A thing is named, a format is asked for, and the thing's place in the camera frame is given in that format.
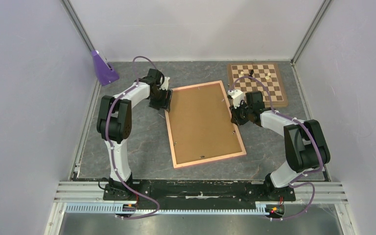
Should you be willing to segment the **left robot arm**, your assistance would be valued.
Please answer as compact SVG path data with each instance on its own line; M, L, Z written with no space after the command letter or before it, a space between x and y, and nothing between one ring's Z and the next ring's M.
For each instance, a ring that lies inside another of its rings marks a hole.
M148 99L149 107L170 111L172 90L169 77L157 69L150 69L147 76L137 79L123 92L101 99L97 131L109 151L111 172L105 192L123 200L134 194L132 172L128 163L127 139L132 130L132 109Z

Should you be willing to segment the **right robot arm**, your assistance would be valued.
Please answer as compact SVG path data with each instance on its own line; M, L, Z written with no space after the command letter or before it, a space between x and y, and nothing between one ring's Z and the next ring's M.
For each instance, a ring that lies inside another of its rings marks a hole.
M317 120L300 120L267 108L260 91L244 93L228 91L231 122L244 125L251 122L284 138L285 162L269 173L263 183L263 194L270 200L282 195L295 181L308 173L321 171L330 161L330 152Z

